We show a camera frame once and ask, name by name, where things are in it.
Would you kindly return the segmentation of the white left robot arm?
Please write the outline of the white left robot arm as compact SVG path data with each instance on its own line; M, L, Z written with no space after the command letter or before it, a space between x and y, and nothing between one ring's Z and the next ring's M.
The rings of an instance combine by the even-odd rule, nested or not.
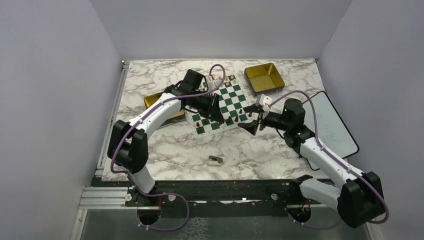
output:
M112 127L107 150L110 170L117 174L115 166L122 168L120 172L136 186L138 199L144 205L152 205L157 200L156 182L147 168L151 135L185 107L195 109L202 117L220 124L225 121L216 93L219 88L200 90L205 79L205 75L189 69L183 80L166 87L152 106L129 121L116 121Z

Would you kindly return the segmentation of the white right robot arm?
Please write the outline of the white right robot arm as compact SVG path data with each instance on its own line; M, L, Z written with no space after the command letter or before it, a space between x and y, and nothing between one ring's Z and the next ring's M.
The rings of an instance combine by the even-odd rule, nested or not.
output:
M363 172L324 146L318 132L304 124L306 111L300 100L286 100L281 113L270 111L270 106L270 102L263 99L245 107L245 112L256 113L258 117L238 126L252 135L266 127L283 131L286 145L315 164L333 182L333 185L326 184L310 175L294 179L288 190L292 202L300 204L304 200L315 200L337 211L341 220L351 228L365 223L377 224L375 218L381 215L384 215L381 221L387 221L389 210L377 174Z

